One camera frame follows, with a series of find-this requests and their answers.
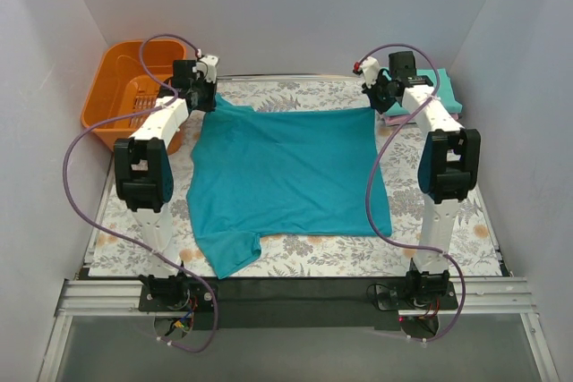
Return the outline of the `aluminium frame rail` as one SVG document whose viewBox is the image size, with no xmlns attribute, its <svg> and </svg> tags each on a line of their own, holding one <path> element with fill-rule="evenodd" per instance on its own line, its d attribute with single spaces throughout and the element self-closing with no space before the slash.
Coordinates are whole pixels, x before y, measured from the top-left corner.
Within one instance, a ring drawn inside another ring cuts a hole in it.
<svg viewBox="0 0 573 382">
<path fill-rule="evenodd" d="M 544 381 L 557 380 L 558 373 L 545 341 L 535 301 L 527 282 L 522 277 L 470 276 L 450 280 L 461 302 L 456 310 L 436 311 L 431 317 L 452 317 L 460 320 L 465 315 L 518 315 L 534 356 L 535 365 Z M 41 376 L 53 376 L 56 364 L 63 356 L 64 337 L 68 335 L 72 319 L 81 316 L 167 316 L 142 313 L 138 310 L 141 283 L 135 278 L 91 278 L 65 281 L 56 306 L 56 324 L 50 336 Z M 400 311 L 398 319 L 414 318 L 421 313 Z M 214 336 L 213 327 L 206 330 Z M 379 330 L 393 336 L 396 330 Z"/>
</svg>

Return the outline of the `teal t shirt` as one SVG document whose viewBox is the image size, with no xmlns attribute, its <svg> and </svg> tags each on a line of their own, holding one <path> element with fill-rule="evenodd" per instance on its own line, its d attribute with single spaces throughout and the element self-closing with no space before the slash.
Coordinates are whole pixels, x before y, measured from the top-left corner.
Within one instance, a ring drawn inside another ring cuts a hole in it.
<svg viewBox="0 0 573 382">
<path fill-rule="evenodd" d="M 203 117 L 187 193 L 192 233 L 215 275 L 261 255 L 275 234 L 391 235 L 368 107 L 257 112 L 223 98 Z"/>
</svg>

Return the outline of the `folded mint green shirt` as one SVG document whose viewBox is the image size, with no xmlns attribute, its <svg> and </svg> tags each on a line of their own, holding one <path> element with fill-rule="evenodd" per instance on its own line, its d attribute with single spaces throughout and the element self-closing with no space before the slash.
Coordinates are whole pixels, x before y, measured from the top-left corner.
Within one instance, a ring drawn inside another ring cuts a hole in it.
<svg viewBox="0 0 573 382">
<path fill-rule="evenodd" d="M 440 98 L 441 103 L 452 116 L 459 116 L 462 113 L 463 107 L 455 98 L 447 71 L 444 68 L 439 68 L 438 74 L 440 76 L 440 87 L 437 96 Z M 407 114 L 408 111 L 398 102 L 396 102 L 385 113 L 387 117 L 398 117 Z"/>
</svg>

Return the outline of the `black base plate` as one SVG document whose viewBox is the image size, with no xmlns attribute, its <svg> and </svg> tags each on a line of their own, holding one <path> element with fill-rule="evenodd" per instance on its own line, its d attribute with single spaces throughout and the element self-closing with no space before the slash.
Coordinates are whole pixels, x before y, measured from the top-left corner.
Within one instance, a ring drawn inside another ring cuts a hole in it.
<svg viewBox="0 0 573 382">
<path fill-rule="evenodd" d="M 403 277 L 139 276 L 142 313 L 182 317 L 206 331 L 231 328 L 373 327 L 398 329 L 400 311 L 456 310 L 453 285 L 416 292 Z"/>
</svg>

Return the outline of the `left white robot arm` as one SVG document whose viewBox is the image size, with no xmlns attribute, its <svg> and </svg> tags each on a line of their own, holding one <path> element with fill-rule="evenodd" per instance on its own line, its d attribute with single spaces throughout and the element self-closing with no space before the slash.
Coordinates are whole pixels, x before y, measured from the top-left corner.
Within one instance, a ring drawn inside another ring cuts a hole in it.
<svg viewBox="0 0 573 382">
<path fill-rule="evenodd" d="M 174 178 L 167 149 L 193 111 L 216 108 L 219 59 L 175 60 L 173 74 L 161 82 L 155 111 L 128 138 L 115 141 L 115 190 L 141 228 L 142 242 L 154 253 L 152 262 L 162 277 L 141 276 L 150 298 L 170 310 L 184 309 L 191 293 L 171 244 L 173 218 L 168 208 Z"/>
</svg>

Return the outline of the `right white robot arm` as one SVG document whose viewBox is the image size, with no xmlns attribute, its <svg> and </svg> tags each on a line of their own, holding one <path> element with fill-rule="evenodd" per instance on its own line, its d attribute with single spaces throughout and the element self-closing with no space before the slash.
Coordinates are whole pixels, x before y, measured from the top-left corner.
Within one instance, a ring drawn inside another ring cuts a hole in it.
<svg viewBox="0 0 573 382">
<path fill-rule="evenodd" d="M 355 64 L 355 73 L 363 76 L 363 93 L 375 111 L 384 114 L 400 104 L 424 138 L 417 172 L 424 199 L 421 238 L 411 248 L 415 255 L 406 274 L 375 285 L 375 305 L 379 310 L 456 309 L 449 245 L 459 207 L 476 186 L 480 133 L 450 115 L 437 96 L 440 79 L 419 74 L 411 51 L 390 54 L 387 69 L 367 56 Z"/>
</svg>

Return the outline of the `orange plastic basket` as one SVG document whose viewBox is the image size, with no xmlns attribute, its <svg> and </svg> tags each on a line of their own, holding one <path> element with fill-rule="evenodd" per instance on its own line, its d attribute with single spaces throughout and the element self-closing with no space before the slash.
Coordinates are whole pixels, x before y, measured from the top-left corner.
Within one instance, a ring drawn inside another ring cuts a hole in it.
<svg viewBox="0 0 573 382">
<path fill-rule="evenodd" d="M 140 46 L 139 40 L 125 41 L 106 51 L 81 112 L 84 127 L 154 107 L 159 85 L 142 66 L 145 64 L 156 78 L 165 80 L 173 75 L 173 62 L 186 58 L 182 43 L 160 38 L 146 45 L 142 63 Z"/>
</svg>

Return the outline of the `folded pink shirt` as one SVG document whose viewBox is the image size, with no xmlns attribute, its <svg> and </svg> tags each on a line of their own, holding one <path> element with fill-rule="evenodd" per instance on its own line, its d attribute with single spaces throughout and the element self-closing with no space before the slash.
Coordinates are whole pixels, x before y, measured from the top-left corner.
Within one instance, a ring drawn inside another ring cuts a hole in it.
<svg viewBox="0 0 573 382">
<path fill-rule="evenodd" d="M 460 114 L 450 114 L 450 116 L 454 119 L 454 120 L 458 120 L 460 117 Z M 387 114 L 383 114 L 381 116 L 383 122 L 386 124 L 386 126 L 394 126 L 394 125 L 399 125 L 400 123 L 403 123 L 405 121 L 405 119 L 407 119 L 408 115 L 395 115 L 395 116 L 390 116 Z M 411 119 L 410 121 L 407 122 L 408 124 L 414 124 L 416 123 L 415 119 Z"/>
</svg>

